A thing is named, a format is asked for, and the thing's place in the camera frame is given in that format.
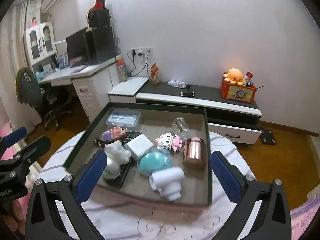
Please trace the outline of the person left hand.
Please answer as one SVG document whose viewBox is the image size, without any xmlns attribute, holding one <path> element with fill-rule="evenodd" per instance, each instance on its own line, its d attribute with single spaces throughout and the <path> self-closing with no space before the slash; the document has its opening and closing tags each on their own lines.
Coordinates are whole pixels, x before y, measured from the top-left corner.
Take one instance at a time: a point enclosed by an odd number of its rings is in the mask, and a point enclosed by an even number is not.
<svg viewBox="0 0 320 240">
<path fill-rule="evenodd" d="M 18 200 L 13 200 L 11 204 L 11 214 L 1 215 L 5 223 L 12 232 L 18 231 L 25 235 L 25 215 L 22 206 Z"/>
</svg>

